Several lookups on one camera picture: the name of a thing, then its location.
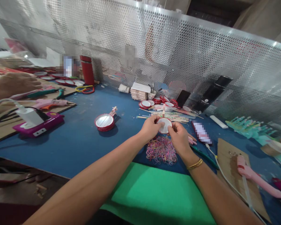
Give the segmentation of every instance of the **rubber band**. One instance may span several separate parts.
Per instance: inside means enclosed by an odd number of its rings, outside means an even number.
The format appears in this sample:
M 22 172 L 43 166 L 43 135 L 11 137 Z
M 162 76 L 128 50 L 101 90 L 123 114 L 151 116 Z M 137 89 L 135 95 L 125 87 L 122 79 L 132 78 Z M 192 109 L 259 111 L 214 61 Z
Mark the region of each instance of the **rubber band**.
M 153 160 L 154 164 L 161 162 L 170 166 L 177 162 L 176 150 L 173 147 L 172 141 L 167 136 L 158 136 L 148 143 L 146 158 Z

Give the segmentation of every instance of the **black cable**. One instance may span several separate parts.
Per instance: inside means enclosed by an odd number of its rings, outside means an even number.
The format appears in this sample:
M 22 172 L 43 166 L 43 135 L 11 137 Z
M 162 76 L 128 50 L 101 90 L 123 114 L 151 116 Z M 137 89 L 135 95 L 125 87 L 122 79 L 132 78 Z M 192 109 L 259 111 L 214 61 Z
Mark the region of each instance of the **black cable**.
M 32 177 L 36 177 L 36 176 L 38 176 L 38 175 L 41 175 L 41 173 L 38 173 L 38 174 L 35 174 L 35 175 L 31 176 L 31 177 L 28 177 L 28 178 L 25 178 L 25 179 L 23 179 L 23 180 L 17 181 L 17 182 L 15 182 L 14 184 L 18 184 L 18 183 L 20 183 L 20 182 L 22 182 L 22 181 L 28 180 L 28 179 L 30 179 L 30 178 L 32 178 Z
M 45 114 L 44 112 L 42 112 L 40 109 L 37 109 L 37 108 L 35 108 L 35 107 L 31 107 L 31 106 L 25 106 L 25 108 L 32 108 L 32 109 L 35 109 L 35 111 L 37 112 L 37 114 L 38 114 L 44 121 L 50 118 L 49 116 L 47 116 L 47 114 Z M 10 113 L 12 113 L 12 112 L 14 112 L 14 111 L 16 111 L 16 110 L 18 110 L 18 108 L 12 109 L 12 110 L 10 110 L 9 112 L 7 112 L 6 114 L 2 115 L 2 116 L 0 117 L 0 123 L 5 122 L 5 121 L 8 121 L 8 120 L 15 119 L 15 118 L 18 118 L 19 116 L 16 115 L 16 113 L 10 114 Z

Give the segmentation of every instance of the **gold bracelet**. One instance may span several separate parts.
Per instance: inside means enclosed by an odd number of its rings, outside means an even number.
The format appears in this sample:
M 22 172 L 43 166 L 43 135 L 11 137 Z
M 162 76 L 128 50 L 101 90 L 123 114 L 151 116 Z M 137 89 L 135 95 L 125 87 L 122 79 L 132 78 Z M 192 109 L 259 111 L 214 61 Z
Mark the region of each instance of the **gold bracelet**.
M 187 167 L 187 169 L 188 170 L 194 169 L 194 168 L 198 167 L 199 165 L 201 165 L 202 163 L 203 163 L 203 160 L 200 158 L 200 160 L 196 164 Z

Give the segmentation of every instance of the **workbench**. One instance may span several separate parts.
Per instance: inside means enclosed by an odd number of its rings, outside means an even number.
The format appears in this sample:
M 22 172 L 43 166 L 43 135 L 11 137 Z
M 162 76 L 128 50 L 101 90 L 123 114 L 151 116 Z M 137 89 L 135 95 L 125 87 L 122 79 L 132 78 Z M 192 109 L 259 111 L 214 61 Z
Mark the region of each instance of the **workbench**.
M 118 92 L 113 87 L 103 88 L 97 85 L 95 90 L 90 95 L 76 93 L 68 96 L 66 99 L 77 103 L 77 106 L 63 112 L 65 123 L 49 133 L 35 139 L 24 140 L 14 135 L 1 141 L 0 157 L 59 176 L 73 178 L 84 168 L 140 131 L 145 120 L 136 117 L 149 115 L 149 113 L 139 109 L 139 101 L 133 100 L 130 94 Z M 103 113 L 109 113 L 114 106 L 118 109 L 115 127 L 108 132 L 99 132 L 94 124 L 95 118 Z M 204 119 L 196 118 L 196 120 L 203 123 L 212 138 L 214 144 L 211 150 L 213 152 L 217 152 L 217 140 L 222 138 L 247 153 L 252 169 L 271 185 L 273 185 L 272 177 L 281 179 L 281 166 L 274 158 L 260 150 L 260 144 L 257 141 L 248 140 L 231 128 L 222 129 L 205 114 L 201 116 Z M 187 124 L 184 124 L 184 127 L 195 136 L 193 128 Z M 209 154 L 203 144 L 198 143 L 197 147 Z M 145 149 L 142 148 L 133 161 L 188 174 L 179 156 L 177 163 L 173 166 L 164 163 L 154 164 L 146 158 Z M 272 223 L 281 224 L 279 200 L 262 189 L 260 193 Z

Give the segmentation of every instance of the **person's right hand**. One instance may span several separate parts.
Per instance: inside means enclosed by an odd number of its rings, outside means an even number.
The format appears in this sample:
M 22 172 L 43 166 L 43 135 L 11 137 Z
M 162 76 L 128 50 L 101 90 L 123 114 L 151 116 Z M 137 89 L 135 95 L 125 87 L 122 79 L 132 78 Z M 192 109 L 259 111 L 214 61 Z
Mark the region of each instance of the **person's right hand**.
M 28 73 L 7 73 L 0 77 L 0 99 L 42 88 Z
M 172 125 L 173 127 L 168 126 L 168 130 L 177 153 L 180 155 L 184 151 L 191 151 L 188 138 L 196 139 L 186 131 L 182 124 L 173 122 Z

